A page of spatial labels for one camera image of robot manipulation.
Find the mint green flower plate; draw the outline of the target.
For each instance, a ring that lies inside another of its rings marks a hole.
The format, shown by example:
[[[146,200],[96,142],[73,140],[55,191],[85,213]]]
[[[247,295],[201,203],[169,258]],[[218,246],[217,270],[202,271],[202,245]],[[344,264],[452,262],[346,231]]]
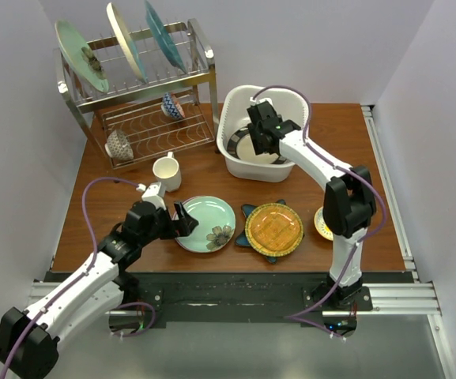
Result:
[[[189,236],[175,239],[179,246],[193,253],[213,253],[228,244],[235,232],[236,216],[226,201],[197,196],[184,201],[183,206],[198,225]]]

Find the black striped rim plate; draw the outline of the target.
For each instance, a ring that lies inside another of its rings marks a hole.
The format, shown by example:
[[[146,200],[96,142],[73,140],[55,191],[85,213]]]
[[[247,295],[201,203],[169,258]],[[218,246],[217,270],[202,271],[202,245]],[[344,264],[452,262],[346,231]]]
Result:
[[[247,127],[240,128],[232,134],[226,150],[230,156],[248,163],[281,165],[287,162],[285,158],[274,153],[256,155]]]

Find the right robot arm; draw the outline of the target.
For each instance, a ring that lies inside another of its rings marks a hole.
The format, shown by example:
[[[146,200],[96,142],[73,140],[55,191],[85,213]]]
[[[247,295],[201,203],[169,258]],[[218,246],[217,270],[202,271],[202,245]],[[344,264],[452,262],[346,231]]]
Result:
[[[251,99],[248,129],[254,152],[278,154],[307,173],[324,191],[323,219],[333,232],[333,260],[328,290],[313,306],[296,316],[318,309],[326,302],[345,310],[362,286],[360,258],[367,229],[380,199],[371,184],[370,171],[351,167],[313,142],[308,132],[292,120],[284,120],[269,100]]]

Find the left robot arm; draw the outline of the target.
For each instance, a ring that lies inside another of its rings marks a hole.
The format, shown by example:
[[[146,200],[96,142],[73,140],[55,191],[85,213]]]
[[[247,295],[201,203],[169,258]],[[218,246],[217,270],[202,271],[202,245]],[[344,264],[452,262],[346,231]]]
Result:
[[[9,309],[0,321],[0,376],[46,377],[73,334],[108,310],[133,308],[138,290],[126,269],[149,243],[186,237],[199,225],[181,202],[174,207],[170,216],[148,201],[134,203],[79,269],[25,310]]]

